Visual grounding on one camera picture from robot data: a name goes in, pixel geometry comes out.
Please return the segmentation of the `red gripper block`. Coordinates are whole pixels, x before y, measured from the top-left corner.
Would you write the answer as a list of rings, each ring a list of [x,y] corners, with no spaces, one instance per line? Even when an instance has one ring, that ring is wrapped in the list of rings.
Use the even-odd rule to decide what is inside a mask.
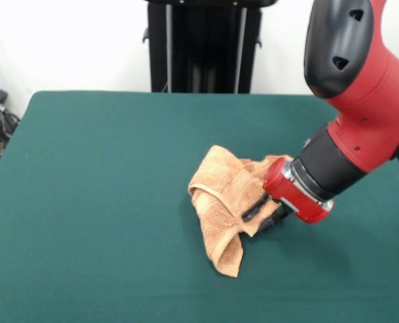
[[[289,214],[294,214],[305,223],[313,224],[326,218],[333,210],[334,201],[320,201],[313,197],[295,177],[291,162],[279,157],[264,176],[263,194],[247,211],[242,214],[243,221],[251,221],[267,204],[269,196],[279,206],[258,226],[258,232],[278,224]]]

